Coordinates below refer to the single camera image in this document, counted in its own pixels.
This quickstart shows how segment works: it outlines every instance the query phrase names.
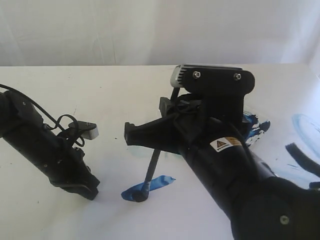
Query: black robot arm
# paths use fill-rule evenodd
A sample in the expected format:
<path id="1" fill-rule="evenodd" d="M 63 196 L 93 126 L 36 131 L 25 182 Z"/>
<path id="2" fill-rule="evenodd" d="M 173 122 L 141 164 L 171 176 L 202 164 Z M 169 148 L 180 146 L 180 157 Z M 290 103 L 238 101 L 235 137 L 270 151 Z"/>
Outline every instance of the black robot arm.
<path id="1" fill-rule="evenodd" d="M 83 138 L 97 137 L 96 124 L 77 121 L 67 114 L 56 121 L 23 93 L 2 84 L 0 87 L 9 89 L 0 93 L 0 138 L 43 172 L 53 186 L 93 200 L 100 182 L 84 163 L 83 150 L 73 145 L 76 143 L 83 147 Z M 54 121 L 55 127 L 44 123 L 34 105 Z M 68 129 L 60 125 L 62 117 L 72 119 Z M 55 128 L 61 129 L 58 135 L 52 132 Z"/>
<path id="2" fill-rule="evenodd" d="M 320 239 L 320 193 L 277 177 L 245 144 L 244 97 L 254 76 L 241 68 L 181 65 L 171 85 L 171 98 L 160 99 L 162 118 L 125 124 L 127 144 L 182 155 L 230 219 L 236 240 Z M 179 88 L 190 94 L 178 96 Z M 132 197 L 141 202 L 148 195 Z"/>

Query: warning label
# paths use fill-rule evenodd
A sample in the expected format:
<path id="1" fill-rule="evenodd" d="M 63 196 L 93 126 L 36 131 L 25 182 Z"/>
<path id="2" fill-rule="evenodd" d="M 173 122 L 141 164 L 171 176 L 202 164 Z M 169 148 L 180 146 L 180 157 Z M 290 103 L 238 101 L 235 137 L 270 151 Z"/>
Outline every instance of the warning label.
<path id="1" fill-rule="evenodd" d="M 210 145 L 214 148 L 214 150 L 220 152 L 233 146 L 241 146 L 241 142 L 235 137 L 227 136 L 214 140 L 210 143 Z"/>

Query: bolt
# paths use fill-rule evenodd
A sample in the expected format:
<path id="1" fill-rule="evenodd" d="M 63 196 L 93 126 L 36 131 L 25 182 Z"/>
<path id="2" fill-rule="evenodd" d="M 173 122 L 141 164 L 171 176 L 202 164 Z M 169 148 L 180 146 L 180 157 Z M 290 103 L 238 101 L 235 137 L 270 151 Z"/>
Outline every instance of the bolt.
<path id="1" fill-rule="evenodd" d="M 289 217 L 287 217 L 286 215 L 282 215 L 282 216 L 280 217 L 280 223 L 281 223 L 282 225 L 288 225 L 289 222 L 290 222 L 290 219 L 289 219 Z"/>
<path id="2" fill-rule="evenodd" d="M 238 80 L 241 79 L 241 74 L 240 74 L 240 73 L 235 73 L 235 74 L 233 75 L 233 78 L 234 78 L 234 80 L 238 81 Z"/>
<path id="3" fill-rule="evenodd" d="M 194 79 L 198 79 L 198 78 L 200 78 L 201 73 L 199 71 L 194 71 L 192 76 L 193 76 Z"/>

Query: white wall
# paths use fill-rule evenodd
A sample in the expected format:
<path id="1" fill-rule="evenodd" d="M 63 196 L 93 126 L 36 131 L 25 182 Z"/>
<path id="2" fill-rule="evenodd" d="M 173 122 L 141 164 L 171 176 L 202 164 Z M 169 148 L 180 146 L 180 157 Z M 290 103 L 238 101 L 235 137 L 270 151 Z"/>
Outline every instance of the white wall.
<path id="1" fill-rule="evenodd" d="M 0 0 L 0 66 L 308 63 L 319 0 Z"/>

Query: white table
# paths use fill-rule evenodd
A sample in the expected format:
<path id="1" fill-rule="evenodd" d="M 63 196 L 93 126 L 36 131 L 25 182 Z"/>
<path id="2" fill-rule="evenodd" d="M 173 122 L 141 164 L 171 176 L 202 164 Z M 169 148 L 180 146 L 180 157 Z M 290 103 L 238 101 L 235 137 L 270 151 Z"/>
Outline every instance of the white table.
<path id="1" fill-rule="evenodd" d="M 85 162 L 101 181 L 94 201 L 55 188 L 1 139 L 0 239 L 232 240 L 229 220 L 176 155 L 161 153 L 154 175 L 172 176 L 173 184 L 152 191 L 143 203 L 121 198 L 122 191 L 143 181 L 152 154 L 151 149 L 127 147 L 124 123 L 140 125 L 160 117 L 159 98 L 171 94 L 174 67 L 0 67 L 2 84 L 30 96 L 55 118 L 69 113 L 98 124 L 100 136 L 87 140 L 84 151 Z M 256 78 L 245 104 L 271 121 L 253 151 L 283 177 L 299 173 L 302 185 L 315 179 L 287 165 L 294 161 L 285 145 L 296 142 L 316 159 L 291 117 L 302 113 L 320 122 L 319 79 L 302 64 L 242 67 Z"/>

